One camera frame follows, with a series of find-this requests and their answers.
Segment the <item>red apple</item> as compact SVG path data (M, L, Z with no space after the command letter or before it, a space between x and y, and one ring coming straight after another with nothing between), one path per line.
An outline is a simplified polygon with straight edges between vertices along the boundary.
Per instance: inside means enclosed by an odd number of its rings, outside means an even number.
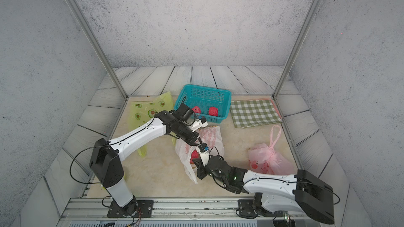
M201 114L202 113L202 110L198 106L193 107L192 110L196 114Z
M216 107L210 107L208 109L208 115L209 116L218 117L218 114L219 114L219 112L218 112L218 109Z
M194 159L199 158L199 157L200 157L200 154L197 152L197 150L194 150L194 151L191 153L189 163L190 163L191 165L193 165L193 164L194 164Z

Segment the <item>white plastic bag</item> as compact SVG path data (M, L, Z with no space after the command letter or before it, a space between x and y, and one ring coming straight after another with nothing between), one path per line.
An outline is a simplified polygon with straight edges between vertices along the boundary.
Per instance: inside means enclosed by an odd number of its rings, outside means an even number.
M207 145L207 150L201 150L198 146L190 146L182 139L176 140L175 151L179 156L181 163L184 165L185 173L192 182L198 184L197 167L194 159L201 158L208 160L208 152L210 156L223 156L225 153L221 129L219 126L206 127L198 130L200 139L203 144Z

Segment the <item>yellow-green avocado plastic bag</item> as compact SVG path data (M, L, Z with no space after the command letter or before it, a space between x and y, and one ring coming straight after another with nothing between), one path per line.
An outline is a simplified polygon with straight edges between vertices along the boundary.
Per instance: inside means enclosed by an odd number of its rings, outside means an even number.
M140 100L129 103L129 114L127 119L128 130L132 131L147 124L154 116L163 111L174 109L174 101L171 92L166 92L152 101Z

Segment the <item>pink strawberry plastic bag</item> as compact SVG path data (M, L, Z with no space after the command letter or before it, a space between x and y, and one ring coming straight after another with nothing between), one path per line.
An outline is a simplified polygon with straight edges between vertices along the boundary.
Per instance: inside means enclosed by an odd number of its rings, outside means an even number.
M249 167L253 172L286 176L295 173L295 166L275 146L282 136L281 126L274 125L269 134L269 144L257 144L248 151Z

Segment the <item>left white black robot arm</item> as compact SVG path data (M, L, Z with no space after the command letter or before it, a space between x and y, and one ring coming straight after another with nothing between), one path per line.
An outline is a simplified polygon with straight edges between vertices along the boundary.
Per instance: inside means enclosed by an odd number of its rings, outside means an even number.
M163 110L137 129L111 139L98 140L93 148L89 167L101 182L101 185L120 208L137 204L135 196L124 180L122 162L140 147L164 135L181 139L190 146L202 143L198 129L208 125L207 119L197 115L185 104L177 110Z

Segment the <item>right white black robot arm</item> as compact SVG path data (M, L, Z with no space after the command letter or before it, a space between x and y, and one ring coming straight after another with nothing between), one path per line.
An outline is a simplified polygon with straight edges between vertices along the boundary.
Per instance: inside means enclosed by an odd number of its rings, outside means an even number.
M193 163L199 179L210 176L231 193L254 194L265 211L302 212L323 224L335 222L333 188L306 170L284 176L261 174L232 167L221 156L195 158Z

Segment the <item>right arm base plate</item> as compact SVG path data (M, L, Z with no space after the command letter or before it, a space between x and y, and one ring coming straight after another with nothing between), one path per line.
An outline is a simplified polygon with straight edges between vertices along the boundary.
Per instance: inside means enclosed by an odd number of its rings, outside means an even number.
M255 219L257 217L269 217L275 219L282 216L283 211L267 211L254 200L240 199L238 200L238 209L236 209L236 215L244 219Z

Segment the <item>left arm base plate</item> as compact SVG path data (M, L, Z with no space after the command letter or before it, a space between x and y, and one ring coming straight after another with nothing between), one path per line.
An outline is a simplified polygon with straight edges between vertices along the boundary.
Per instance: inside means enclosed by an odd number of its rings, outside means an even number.
M152 215L154 200L132 200L125 207L120 207L115 200L109 206L108 218L150 218Z

